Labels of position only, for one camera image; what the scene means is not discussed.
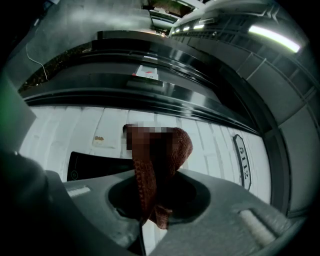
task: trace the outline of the fluorescent light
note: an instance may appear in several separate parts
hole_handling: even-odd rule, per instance
[[[283,35],[280,35],[278,33],[273,32],[271,30],[253,25],[249,28],[249,32],[264,36],[266,38],[270,38],[270,39],[278,42],[279,44],[282,44],[285,47],[288,47],[290,50],[292,50],[295,53],[297,53],[300,49],[300,46],[298,44],[296,44],[295,42],[284,37]]]
[[[194,30],[202,29],[205,25],[196,25],[193,27]]]

